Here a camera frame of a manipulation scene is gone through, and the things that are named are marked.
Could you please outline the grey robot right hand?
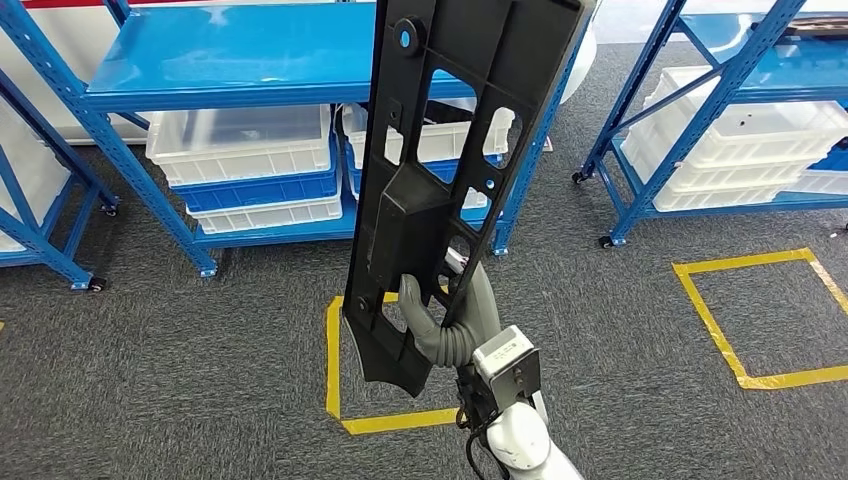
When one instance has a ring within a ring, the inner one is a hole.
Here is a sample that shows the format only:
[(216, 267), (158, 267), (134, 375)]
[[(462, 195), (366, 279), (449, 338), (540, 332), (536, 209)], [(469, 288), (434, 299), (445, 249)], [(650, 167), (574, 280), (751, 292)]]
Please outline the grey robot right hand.
[(474, 350), (502, 331), (493, 289), (482, 264), (476, 265), (449, 326), (438, 324), (422, 303), (413, 275), (401, 276), (399, 306), (418, 349), (435, 366), (469, 364)]

